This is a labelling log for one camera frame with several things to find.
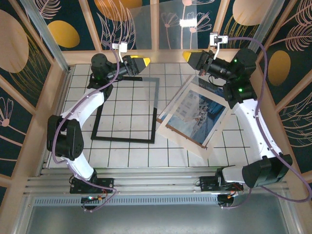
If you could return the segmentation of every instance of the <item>framed picture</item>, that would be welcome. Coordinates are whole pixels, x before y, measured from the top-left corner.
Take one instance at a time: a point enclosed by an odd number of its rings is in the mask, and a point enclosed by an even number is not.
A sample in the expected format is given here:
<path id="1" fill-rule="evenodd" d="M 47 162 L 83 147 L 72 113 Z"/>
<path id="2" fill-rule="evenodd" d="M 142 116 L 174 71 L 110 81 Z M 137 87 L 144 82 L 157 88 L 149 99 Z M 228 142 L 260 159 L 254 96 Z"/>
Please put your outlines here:
<path id="1" fill-rule="evenodd" d="M 222 89 L 201 78 L 197 83 L 194 78 L 185 82 L 185 87 L 158 117 L 161 125 L 157 132 L 194 154 L 208 158 L 231 113 Z"/>

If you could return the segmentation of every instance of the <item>black picture frame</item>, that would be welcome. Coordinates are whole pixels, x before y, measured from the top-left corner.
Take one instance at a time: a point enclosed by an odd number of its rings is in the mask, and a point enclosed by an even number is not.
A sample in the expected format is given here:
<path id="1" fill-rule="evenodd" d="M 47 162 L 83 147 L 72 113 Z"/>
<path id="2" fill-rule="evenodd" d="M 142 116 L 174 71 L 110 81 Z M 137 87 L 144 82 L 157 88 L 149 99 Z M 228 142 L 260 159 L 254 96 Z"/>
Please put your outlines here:
<path id="1" fill-rule="evenodd" d="M 97 108 L 96 120 L 94 122 L 91 140 L 101 140 L 101 141 L 118 141 L 118 142 L 132 142 L 132 143 L 155 143 L 156 134 L 156 120 L 157 120 L 157 103 L 158 103 L 158 91 L 159 91 L 159 78 L 151 77 L 123 77 L 123 80 L 127 81 L 149 81 L 155 82 L 155 96 L 154 96 L 154 108 L 153 108 L 153 119 L 152 119 L 152 130 L 151 137 L 149 139 L 139 139 L 139 138 L 122 138 L 122 137 L 108 137 L 108 136 L 97 136 L 98 126 L 102 115 L 103 106 L 105 103 Z"/>

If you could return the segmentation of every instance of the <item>white bracket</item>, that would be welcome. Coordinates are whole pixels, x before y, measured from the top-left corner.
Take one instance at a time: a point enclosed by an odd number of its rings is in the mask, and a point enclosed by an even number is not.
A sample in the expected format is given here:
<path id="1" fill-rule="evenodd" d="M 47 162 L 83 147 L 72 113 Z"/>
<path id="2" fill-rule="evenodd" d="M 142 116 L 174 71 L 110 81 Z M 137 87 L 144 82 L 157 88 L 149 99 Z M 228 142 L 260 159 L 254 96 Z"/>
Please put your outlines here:
<path id="1" fill-rule="evenodd" d="M 126 53 L 128 51 L 128 43 L 126 42 L 122 42 L 120 44 L 113 43 L 112 47 L 114 50 L 118 50 L 119 59 L 121 62 L 123 62 L 121 53 Z"/>
<path id="2" fill-rule="evenodd" d="M 210 33 L 210 46 L 217 47 L 216 53 L 214 54 L 214 60 L 220 51 L 220 44 L 226 43 L 228 43 L 228 36 L 219 36 L 218 32 Z"/>

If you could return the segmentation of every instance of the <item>vent grille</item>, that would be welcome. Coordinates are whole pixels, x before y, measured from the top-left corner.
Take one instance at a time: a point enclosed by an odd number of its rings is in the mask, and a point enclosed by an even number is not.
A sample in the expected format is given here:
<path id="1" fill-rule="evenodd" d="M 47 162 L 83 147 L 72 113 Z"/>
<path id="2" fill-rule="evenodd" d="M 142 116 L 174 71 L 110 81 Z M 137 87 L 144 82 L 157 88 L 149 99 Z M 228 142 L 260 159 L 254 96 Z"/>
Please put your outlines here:
<path id="1" fill-rule="evenodd" d="M 82 197 L 38 197 L 34 206 L 81 206 Z M 88 205 L 100 205 L 103 201 L 92 201 Z M 107 205 L 182 205 L 182 204 L 216 204 L 215 195 L 146 195 L 117 196 Z"/>

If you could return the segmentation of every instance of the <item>yellow circle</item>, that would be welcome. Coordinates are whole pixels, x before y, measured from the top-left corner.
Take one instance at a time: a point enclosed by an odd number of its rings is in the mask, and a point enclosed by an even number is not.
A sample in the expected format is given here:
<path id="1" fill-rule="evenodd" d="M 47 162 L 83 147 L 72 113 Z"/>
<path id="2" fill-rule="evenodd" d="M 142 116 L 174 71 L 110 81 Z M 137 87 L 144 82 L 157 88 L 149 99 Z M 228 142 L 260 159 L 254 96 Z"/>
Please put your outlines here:
<path id="1" fill-rule="evenodd" d="M 129 19 L 127 8 L 129 10 L 132 9 L 131 15 L 134 18 L 139 13 L 139 9 L 133 9 L 142 6 L 142 0 L 94 0 L 94 3 L 106 18 L 115 21 L 126 21 Z"/>
<path id="2" fill-rule="evenodd" d="M 282 50 L 276 51 L 269 62 L 268 77 L 272 85 L 281 85 L 287 78 L 291 68 L 291 58 Z"/>
<path id="3" fill-rule="evenodd" d="M 79 34 L 69 23 L 56 20 L 48 24 L 48 28 L 58 45 L 73 48 L 80 42 Z"/>
<path id="4" fill-rule="evenodd" d="M 0 67 L 10 73 L 23 70 L 29 54 L 23 27 L 10 14 L 0 10 Z"/>
<path id="5" fill-rule="evenodd" d="M 274 0 L 235 0 L 233 4 L 234 20 L 246 26 L 260 24 Z"/>

